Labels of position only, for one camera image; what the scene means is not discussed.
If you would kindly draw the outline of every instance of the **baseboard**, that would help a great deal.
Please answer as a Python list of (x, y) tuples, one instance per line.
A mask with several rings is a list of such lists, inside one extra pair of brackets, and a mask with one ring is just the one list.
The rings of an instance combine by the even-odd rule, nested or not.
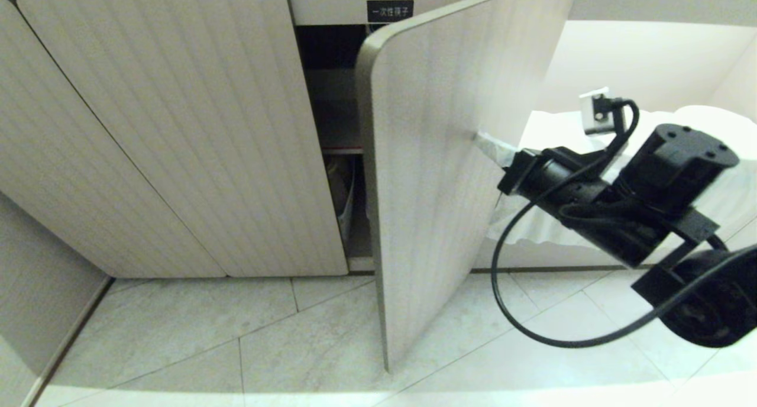
[(79, 317), (76, 318), (76, 321), (74, 321), (71, 329), (68, 330), (66, 337), (64, 337), (62, 342), (60, 342), (59, 347), (57, 348), (57, 350), (55, 350), (54, 356), (52, 356), (52, 358), (50, 359), (49, 363), (41, 373), (41, 376), (38, 377), (34, 382), (34, 386), (32, 386), (32, 389), (29, 391), (29, 395), (27, 395), (27, 398), (24, 399), (23, 402), (21, 402), (21, 407), (33, 407), (33, 405), (36, 404), (37, 400), (43, 393), (43, 390), (45, 390), (45, 387), (50, 381), (50, 378), (55, 373), (57, 367), (59, 367), (60, 362), (63, 361), (63, 358), (68, 352), (68, 349), (71, 347), (71, 345), (73, 345), (76, 337), (79, 336), (79, 333), (87, 323), (87, 320), (92, 317), (92, 313), (95, 311), (95, 308), (97, 308), (97, 305), (105, 296), (108, 288), (110, 288), (114, 280), (115, 279), (113, 277), (109, 277), (107, 275), (103, 278), (100, 286), (98, 286), (95, 293), (92, 294), (92, 298), (89, 300), (89, 302), (86, 303), (81, 313), (79, 314)]

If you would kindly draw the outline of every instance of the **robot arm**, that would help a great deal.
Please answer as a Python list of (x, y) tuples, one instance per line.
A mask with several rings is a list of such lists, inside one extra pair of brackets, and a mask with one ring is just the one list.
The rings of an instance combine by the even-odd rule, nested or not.
[[(530, 200), (510, 222), (495, 249), (492, 286), (500, 309), (527, 336), (557, 347), (606, 343), (654, 318), (698, 345), (724, 347), (735, 343), (757, 327), (757, 246), (730, 253), (714, 234), (719, 226), (691, 203), (723, 170), (735, 167), (738, 157), (710, 135), (690, 127), (662, 124), (619, 177), (606, 183), (600, 177), (625, 147), (640, 113), (632, 101), (608, 99), (602, 92), (590, 92), (589, 99), (590, 116), (597, 124), (592, 127), (584, 122), (584, 131), (616, 133), (604, 150), (588, 154), (565, 147), (516, 151), (479, 135), (479, 145), (499, 149), (498, 164), (505, 170), (500, 191)], [(628, 129), (622, 113), (626, 106), (633, 110)], [(638, 267), (671, 232), (679, 235), (684, 240), (681, 246), (632, 285), (655, 310), (614, 334), (587, 341), (552, 340), (517, 323), (499, 296), (497, 261), (505, 237), (535, 205), (627, 267)], [(713, 250), (691, 254), (705, 241)]]

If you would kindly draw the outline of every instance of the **black label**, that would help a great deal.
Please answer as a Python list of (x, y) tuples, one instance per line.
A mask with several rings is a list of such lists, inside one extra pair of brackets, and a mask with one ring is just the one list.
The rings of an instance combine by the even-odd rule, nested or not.
[(412, 0), (368, 0), (368, 22), (397, 22), (411, 16)]

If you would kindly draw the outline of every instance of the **cabinet door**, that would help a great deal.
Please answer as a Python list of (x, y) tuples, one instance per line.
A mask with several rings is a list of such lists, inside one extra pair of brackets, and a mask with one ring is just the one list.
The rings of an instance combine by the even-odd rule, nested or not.
[(18, 2), (227, 274), (346, 274), (287, 0)]
[(0, 21), (0, 190), (111, 276), (224, 276), (7, 0)]
[(381, 28), (360, 50), (387, 367), (473, 267), (503, 176), (473, 138), (518, 144), (572, 1), (467, 0)]

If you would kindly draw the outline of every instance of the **floor tile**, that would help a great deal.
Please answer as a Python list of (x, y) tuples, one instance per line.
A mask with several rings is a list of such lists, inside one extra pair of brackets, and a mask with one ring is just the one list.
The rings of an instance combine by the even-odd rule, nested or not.
[(514, 272), (511, 274), (516, 283), (529, 298), (544, 311), (609, 272)]
[(111, 284), (111, 288), (108, 289), (108, 294), (118, 293), (122, 290), (129, 288), (135, 288), (140, 284), (144, 284), (150, 281), (147, 278), (116, 278), (116, 281)]
[(74, 401), (293, 313), (287, 278), (152, 280), (103, 299), (46, 396)]
[[(614, 325), (583, 293), (526, 324), (549, 337), (597, 336)], [(673, 386), (628, 340), (602, 347), (547, 347), (509, 331), (381, 407), (403, 405), (647, 405)]]
[[(537, 312), (508, 275), (500, 286), (520, 318)], [(243, 337), (246, 405), (375, 405), (509, 328), (489, 276), (471, 275), (389, 374), (376, 289), (368, 284)]]
[(67, 407), (243, 407), (238, 340)]
[[(630, 288), (644, 273), (644, 270), (619, 270), (584, 292), (617, 326), (624, 326), (652, 310), (651, 305)], [(630, 339), (676, 386), (683, 385), (717, 351), (681, 339), (660, 320), (633, 332)]]
[(332, 299), (346, 291), (359, 288), (376, 278), (373, 275), (345, 277), (296, 277), (292, 278), (297, 308), (302, 311), (320, 302)]
[(757, 405), (757, 332), (721, 348), (664, 407)]

